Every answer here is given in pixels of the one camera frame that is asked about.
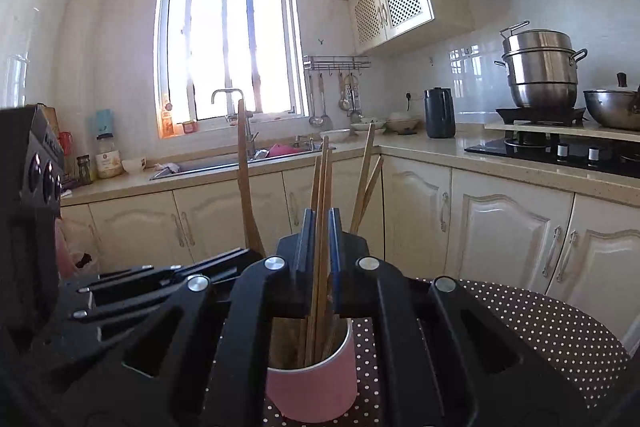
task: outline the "kitchen cabinet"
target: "kitchen cabinet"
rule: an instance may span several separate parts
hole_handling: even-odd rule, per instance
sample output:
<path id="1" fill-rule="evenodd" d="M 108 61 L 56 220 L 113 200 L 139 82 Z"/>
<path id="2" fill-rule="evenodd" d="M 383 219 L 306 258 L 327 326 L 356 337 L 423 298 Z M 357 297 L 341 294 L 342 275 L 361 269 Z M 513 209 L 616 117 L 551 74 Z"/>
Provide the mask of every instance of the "kitchen cabinet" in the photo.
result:
<path id="1" fill-rule="evenodd" d="M 249 180 L 255 221 L 267 254 L 291 234 L 282 174 Z M 244 248 L 244 224 L 238 182 L 228 181 L 174 190 L 180 222 L 195 261 Z"/>
<path id="2" fill-rule="evenodd" d="M 546 292 L 574 194 L 453 171 L 446 273 Z"/>
<path id="3" fill-rule="evenodd" d="M 385 158 L 385 253 L 407 277 L 444 273 L 449 240 L 451 169 Z"/>
<path id="4" fill-rule="evenodd" d="M 577 195 L 546 294 L 591 315 L 631 351 L 640 343 L 638 274 L 640 208 Z"/>
<path id="5" fill-rule="evenodd" d="M 356 49 L 405 52 L 474 28 L 468 0 L 349 0 Z"/>
<path id="6" fill-rule="evenodd" d="M 378 161 L 378 156 L 371 158 L 370 171 Z M 360 179 L 360 169 L 362 158 L 354 158 L 334 162 L 334 175 L 332 178 L 332 207 L 340 209 L 340 219 L 342 229 L 348 231 L 351 226 L 351 216 L 356 202 L 356 192 L 358 191 L 358 180 Z M 313 167 L 295 169 L 283 172 L 284 184 L 287 193 L 287 203 L 289 204 L 289 217 L 291 228 L 294 233 L 300 231 L 302 227 L 303 214 L 311 202 L 311 188 L 314 179 Z M 367 212 L 365 213 L 358 235 L 364 237 L 369 245 L 369 253 L 385 258 L 385 236 L 384 236 L 384 216 L 382 208 L 382 178 L 378 179 L 373 192 Z"/>
<path id="7" fill-rule="evenodd" d="M 100 240 L 89 205 L 63 206 L 60 213 L 62 214 L 62 230 L 69 253 L 84 252 L 89 254 L 92 259 L 98 259 L 101 262 Z"/>
<path id="8" fill-rule="evenodd" d="M 193 263 L 171 192 L 101 201 L 89 208 L 102 245 L 102 271 Z"/>

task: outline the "window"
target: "window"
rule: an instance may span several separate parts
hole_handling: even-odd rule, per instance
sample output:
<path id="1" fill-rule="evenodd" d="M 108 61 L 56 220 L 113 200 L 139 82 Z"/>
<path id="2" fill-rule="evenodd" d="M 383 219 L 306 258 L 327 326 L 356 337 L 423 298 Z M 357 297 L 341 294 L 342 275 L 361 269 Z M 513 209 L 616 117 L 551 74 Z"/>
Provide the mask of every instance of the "window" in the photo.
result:
<path id="1" fill-rule="evenodd" d="M 225 87 L 241 89 L 257 118 L 302 114 L 292 6 L 293 0 L 162 0 L 159 96 L 168 95 L 174 122 L 235 114 L 236 92 L 211 103 L 214 90 Z"/>

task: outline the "red mug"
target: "red mug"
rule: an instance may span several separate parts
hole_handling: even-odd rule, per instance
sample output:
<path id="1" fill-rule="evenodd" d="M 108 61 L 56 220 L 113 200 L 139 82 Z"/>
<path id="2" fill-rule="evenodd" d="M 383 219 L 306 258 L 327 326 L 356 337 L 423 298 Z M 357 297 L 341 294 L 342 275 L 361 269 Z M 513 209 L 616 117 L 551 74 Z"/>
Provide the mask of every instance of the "red mug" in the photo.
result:
<path id="1" fill-rule="evenodd" d="M 58 141 L 60 142 L 60 147 L 65 152 L 65 156 L 71 156 L 73 154 L 74 148 L 74 138 L 71 136 L 69 131 L 62 131 L 58 134 Z"/>

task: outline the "kitchen counter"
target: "kitchen counter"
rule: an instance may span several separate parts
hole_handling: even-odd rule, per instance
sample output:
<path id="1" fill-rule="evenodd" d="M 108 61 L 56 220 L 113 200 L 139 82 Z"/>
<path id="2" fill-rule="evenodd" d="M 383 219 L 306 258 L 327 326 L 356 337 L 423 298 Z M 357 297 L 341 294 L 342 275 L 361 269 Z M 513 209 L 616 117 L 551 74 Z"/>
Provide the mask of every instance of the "kitchen counter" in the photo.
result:
<path id="1" fill-rule="evenodd" d="M 499 131 L 484 130 L 482 126 L 474 124 L 460 124 L 456 137 L 451 139 L 430 139 L 424 132 L 414 136 L 376 135 L 374 153 L 479 172 L 517 182 L 577 192 L 616 203 L 640 206 L 640 179 L 465 152 L 466 147 L 502 136 L 504 134 Z M 362 134 L 351 137 L 345 143 L 335 144 L 334 161 L 361 156 L 365 141 L 366 136 Z M 249 174 L 257 176 L 312 166 L 318 154 L 274 158 L 249 165 Z M 235 180 L 237 170 L 237 167 L 223 168 L 155 181 L 149 179 L 154 174 L 152 170 L 146 170 L 140 174 L 123 174 L 109 180 L 95 181 L 86 187 L 76 188 L 71 196 L 63 198 L 62 206 L 95 203 Z"/>

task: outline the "pink cup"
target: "pink cup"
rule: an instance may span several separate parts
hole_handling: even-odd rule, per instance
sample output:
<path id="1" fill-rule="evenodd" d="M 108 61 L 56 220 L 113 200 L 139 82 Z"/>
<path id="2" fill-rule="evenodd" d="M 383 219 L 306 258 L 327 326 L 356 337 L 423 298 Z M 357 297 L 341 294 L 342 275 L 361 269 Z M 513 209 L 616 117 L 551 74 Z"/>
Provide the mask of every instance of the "pink cup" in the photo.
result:
<path id="1" fill-rule="evenodd" d="M 266 394 L 284 418 L 322 423 L 346 413 L 358 395 L 353 325 L 338 350 L 328 359 L 304 369 L 267 372 Z"/>

